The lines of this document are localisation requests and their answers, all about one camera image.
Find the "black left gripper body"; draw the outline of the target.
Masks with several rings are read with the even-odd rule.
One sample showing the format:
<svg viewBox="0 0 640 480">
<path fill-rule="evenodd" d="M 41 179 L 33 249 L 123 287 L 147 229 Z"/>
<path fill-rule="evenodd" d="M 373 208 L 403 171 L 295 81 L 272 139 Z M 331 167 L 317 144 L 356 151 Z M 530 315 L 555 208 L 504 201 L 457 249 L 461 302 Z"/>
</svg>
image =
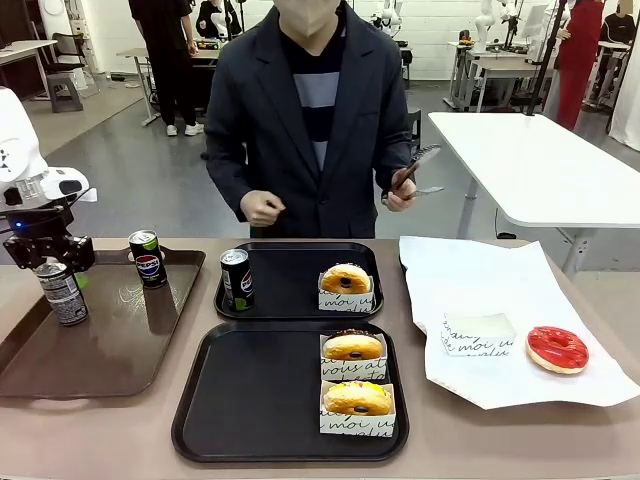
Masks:
<svg viewBox="0 0 640 480">
<path fill-rule="evenodd" d="M 5 242 L 59 242 L 72 238 L 68 226 L 74 217 L 68 202 L 50 202 L 37 208 L 2 211 L 1 219 L 7 221 L 10 233 Z"/>
</svg>

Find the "person's right hand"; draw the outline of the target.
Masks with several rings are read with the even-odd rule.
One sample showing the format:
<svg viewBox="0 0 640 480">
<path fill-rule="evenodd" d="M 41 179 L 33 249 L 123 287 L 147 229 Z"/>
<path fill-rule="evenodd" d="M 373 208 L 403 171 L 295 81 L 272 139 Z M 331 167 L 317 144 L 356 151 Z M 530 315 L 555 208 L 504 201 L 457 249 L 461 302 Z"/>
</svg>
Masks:
<svg viewBox="0 0 640 480">
<path fill-rule="evenodd" d="M 278 196 L 261 190 L 247 192 L 240 201 L 240 208 L 248 223 L 257 228 L 274 225 L 286 209 Z"/>
</svg>

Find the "person's left hand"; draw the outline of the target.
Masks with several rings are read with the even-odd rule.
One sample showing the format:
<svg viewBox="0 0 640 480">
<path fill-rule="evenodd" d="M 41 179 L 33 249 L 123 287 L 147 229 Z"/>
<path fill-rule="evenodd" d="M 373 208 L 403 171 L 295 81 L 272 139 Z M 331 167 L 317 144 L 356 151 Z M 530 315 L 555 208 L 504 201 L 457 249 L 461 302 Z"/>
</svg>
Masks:
<svg viewBox="0 0 640 480">
<path fill-rule="evenodd" d="M 417 187 L 406 171 L 407 168 L 397 170 L 392 176 L 391 188 L 382 195 L 382 204 L 391 212 L 405 211 L 414 203 Z"/>
</svg>

